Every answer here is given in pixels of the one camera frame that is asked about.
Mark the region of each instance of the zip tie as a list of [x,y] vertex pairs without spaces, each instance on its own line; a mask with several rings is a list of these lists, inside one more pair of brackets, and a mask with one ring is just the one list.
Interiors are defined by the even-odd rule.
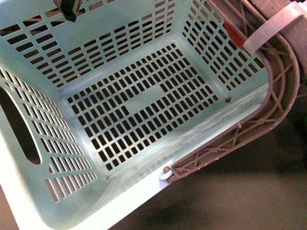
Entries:
[[296,1],[290,3],[285,8],[276,13],[258,30],[256,30],[243,44],[243,48],[252,56],[270,38],[280,32],[295,19],[306,16],[307,0],[304,3]]

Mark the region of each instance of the light blue basket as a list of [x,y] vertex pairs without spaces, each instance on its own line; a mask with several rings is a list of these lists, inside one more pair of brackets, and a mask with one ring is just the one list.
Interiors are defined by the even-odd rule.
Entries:
[[205,0],[0,0],[1,184],[20,229],[107,229],[256,111],[268,73]]

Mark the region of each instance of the small screw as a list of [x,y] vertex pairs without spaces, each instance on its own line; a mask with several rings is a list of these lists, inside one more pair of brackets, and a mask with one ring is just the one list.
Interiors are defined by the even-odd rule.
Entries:
[[171,171],[170,167],[166,166],[165,168],[163,168],[164,173],[168,173],[169,171]]
[[231,101],[231,97],[227,97],[227,98],[225,99],[225,101],[226,101],[227,103],[229,103],[229,102]]

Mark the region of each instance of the red object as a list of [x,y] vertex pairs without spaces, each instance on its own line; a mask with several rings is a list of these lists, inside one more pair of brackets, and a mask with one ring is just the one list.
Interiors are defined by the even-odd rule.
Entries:
[[227,22],[224,22],[224,26],[231,40],[233,41],[233,43],[236,46],[243,48],[243,44],[244,44],[243,39],[236,33],[236,31],[230,26],[230,24],[228,24]]

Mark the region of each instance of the mesh pattern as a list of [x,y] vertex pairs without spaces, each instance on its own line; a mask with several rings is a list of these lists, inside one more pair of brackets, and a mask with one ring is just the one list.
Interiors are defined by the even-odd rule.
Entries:
[[[161,95],[149,106],[132,112],[122,105],[152,87]],[[217,100],[174,44],[68,98],[109,171]]]
[[[102,6],[111,2],[113,1],[83,1],[79,17],[97,8],[101,9]],[[52,83],[61,87],[129,51],[169,33],[174,7],[174,0],[156,0],[154,13],[140,17],[107,34],[102,34],[68,53],[61,49],[50,30],[50,28],[66,22],[58,9],[4,28],[0,30],[0,35],[4,36]]]
[[2,69],[0,75],[15,98],[20,99],[23,106],[20,109],[24,109],[26,119],[33,125],[37,142],[44,146],[40,151],[44,160],[50,162],[52,179],[47,179],[47,185],[49,189],[53,188],[50,192],[54,200],[58,202],[60,197],[64,198],[95,180],[97,176],[55,102]]
[[233,44],[223,23],[206,0],[193,0],[182,34],[231,91],[264,65],[257,57],[249,56]]

